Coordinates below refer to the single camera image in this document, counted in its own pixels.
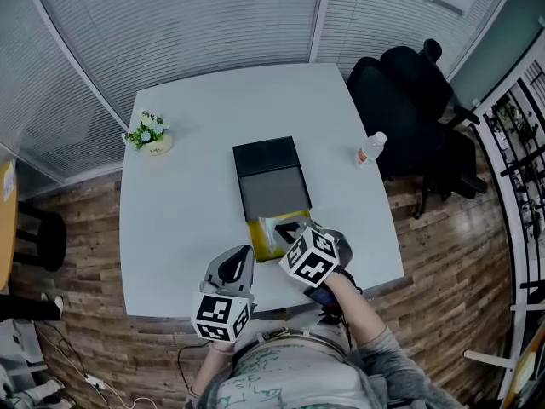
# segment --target white t-shirt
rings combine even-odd
[[[358,371],[343,364],[334,349],[297,339],[277,344],[264,344],[239,361],[233,377],[218,389],[217,409],[369,408]]]

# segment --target black stool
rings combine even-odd
[[[59,214],[44,212],[27,203],[19,202],[21,214],[40,220],[37,235],[17,229],[17,238],[36,244],[37,256],[14,253],[14,261],[57,271],[65,260],[66,226]]]

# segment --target potted plant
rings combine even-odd
[[[138,128],[128,134],[121,134],[126,145],[132,145],[136,150],[143,149],[147,154],[156,155],[168,152],[172,148],[172,135],[168,132],[170,123],[161,115],[153,115],[140,110]]]

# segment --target black box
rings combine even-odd
[[[236,146],[232,152],[247,222],[312,208],[291,136]]]

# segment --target white table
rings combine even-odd
[[[376,165],[354,166],[365,131],[333,64],[217,72],[139,91],[141,108],[171,121],[174,147],[149,157],[128,148],[120,243],[127,313],[187,317],[210,261],[251,244],[232,147],[293,136],[312,217],[345,234],[348,271],[362,288],[403,276],[399,245]],[[309,302],[276,263],[258,263],[257,311]]]

